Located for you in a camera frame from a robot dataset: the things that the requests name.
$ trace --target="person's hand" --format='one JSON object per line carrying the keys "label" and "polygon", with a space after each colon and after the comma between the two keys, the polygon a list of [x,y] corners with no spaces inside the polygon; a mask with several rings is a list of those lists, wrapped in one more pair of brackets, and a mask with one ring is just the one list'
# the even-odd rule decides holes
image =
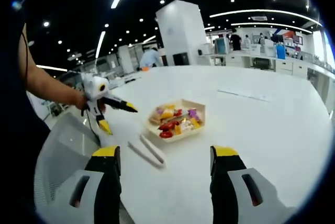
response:
{"label": "person's hand", "polygon": [[[75,107],[77,107],[78,110],[82,110],[85,107],[87,101],[87,97],[83,93],[79,92],[76,96],[74,105]],[[106,111],[106,105],[102,103],[100,99],[98,100],[98,106],[101,112],[104,113]]]}

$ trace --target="round white table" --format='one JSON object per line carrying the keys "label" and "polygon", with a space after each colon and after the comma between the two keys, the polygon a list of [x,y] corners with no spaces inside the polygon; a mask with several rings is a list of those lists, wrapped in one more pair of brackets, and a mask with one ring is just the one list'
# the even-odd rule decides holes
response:
{"label": "round white table", "polygon": [[[279,73],[221,66],[174,66],[137,73],[113,90],[138,114],[107,109],[121,146],[121,200],[136,224],[212,223],[210,146],[234,148],[247,168],[257,169],[288,207],[301,206],[315,188],[331,150],[332,124],[313,86]],[[268,102],[218,92],[242,91]],[[206,105],[202,133],[166,144],[153,140],[167,167],[158,170],[127,147],[142,147],[143,122],[160,104],[180,98]]]}

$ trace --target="ceiling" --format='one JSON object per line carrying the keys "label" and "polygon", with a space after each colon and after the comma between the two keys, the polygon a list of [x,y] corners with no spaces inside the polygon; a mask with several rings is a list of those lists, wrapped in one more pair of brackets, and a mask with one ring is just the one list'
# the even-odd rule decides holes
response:
{"label": "ceiling", "polygon": [[[165,0],[165,4],[174,0]],[[312,4],[307,11],[308,0],[184,0],[198,4],[205,27],[221,26],[231,28],[231,23],[250,22],[250,13],[232,14],[209,18],[210,15],[242,9],[278,9],[318,19],[318,12]],[[163,5],[160,0],[121,0],[116,9],[110,6],[113,0],[26,0],[24,8],[27,14],[28,41],[34,41],[30,51],[37,64],[58,68],[73,69],[76,61],[68,61],[74,53],[81,53],[81,60],[90,61],[86,52],[96,50],[100,34],[106,31],[100,56],[107,55],[115,44],[128,45],[143,42],[154,35],[159,35],[155,13]],[[283,14],[252,13],[266,15],[268,19],[279,24],[301,27],[307,20]],[[44,21],[50,26],[45,28]],[[60,75],[58,71],[49,71],[51,75]]]}

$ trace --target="food tray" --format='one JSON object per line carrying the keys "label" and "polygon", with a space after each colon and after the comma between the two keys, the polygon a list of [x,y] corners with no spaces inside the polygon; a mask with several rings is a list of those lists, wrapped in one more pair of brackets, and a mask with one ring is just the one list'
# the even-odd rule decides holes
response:
{"label": "food tray", "polygon": [[163,139],[159,136],[159,134],[162,132],[161,130],[159,130],[159,126],[158,125],[154,125],[153,123],[151,123],[149,121],[149,118],[150,116],[155,112],[156,108],[152,111],[152,113],[149,115],[146,123],[145,123],[145,127],[151,132],[153,133],[154,135],[156,135],[158,138],[164,140],[165,142],[174,142],[174,141],[177,141],[177,140],[180,140],[180,139],[183,139],[183,138],[186,138],[188,136],[191,136],[191,135],[195,135],[195,134],[198,134],[200,133],[203,129],[204,129],[204,126],[206,124],[206,120],[205,120],[205,105],[202,105],[202,104],[198,104],[198,103],[195,103],[195,102],[192,102],[192,101],[188,101],[188,100],[184,100],[184,99],[180,99],[180,100],[177,100],[177,101],[174,101],[174,102],[170,102],[170,103],[166,103],[166,104],[163,104],[163,105],[159,105],[159,106],[165,106],[165,105],[175,105],[176,108],[178,109],[191,109],[191,108],[196,108],[197,109],[197,113],[198,113],[198,116],[199,118],[202,120],[203,124],[200,128],[198,129],[193,129],[191,131],[187,131],[185,133],[182,133],[180,135],[174,135],[173,137],[171,138],[167,138],[167,139]]}

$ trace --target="person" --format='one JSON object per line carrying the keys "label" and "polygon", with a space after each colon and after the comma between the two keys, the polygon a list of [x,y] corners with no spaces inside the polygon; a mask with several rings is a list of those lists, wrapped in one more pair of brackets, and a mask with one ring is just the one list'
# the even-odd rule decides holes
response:
{"label": "person", "polygon": [[258,40],[258,44],[261,44],[261,40],[264,38],[263,33],[260,33],[261,38]]}
{"label": "person", "polygon": [[82,92],[59,82],[36,66],[28,47],[23,8],[14,9],[11,3],[2,3],[2,8],[2,150],[6,159],[12,159],[3,172],[10,178],[7,185],[11,189],[7,190],[13,193],[14,205],[34,209],[35,166],[50,129],[36,115],[27,91],[45,100],[74,105],[79,110],[84,108],[87,99]]}
{"label": "person", "polygon": [[157,67],[162,66],[160,55],[157,48],[152,48],[151,50],[146,51],[140,61],[140,67]]}
{"label": "person", "polygon": [[236,29],[232,29],[232,35],[230,37],[230,41],[232,42],[233,50],[241,50],[241,37],[237,34]]}
{"label": "person", "polygon": [[248,49],[250,48],[251,40],[248,35],[245,36],[244,45]]}

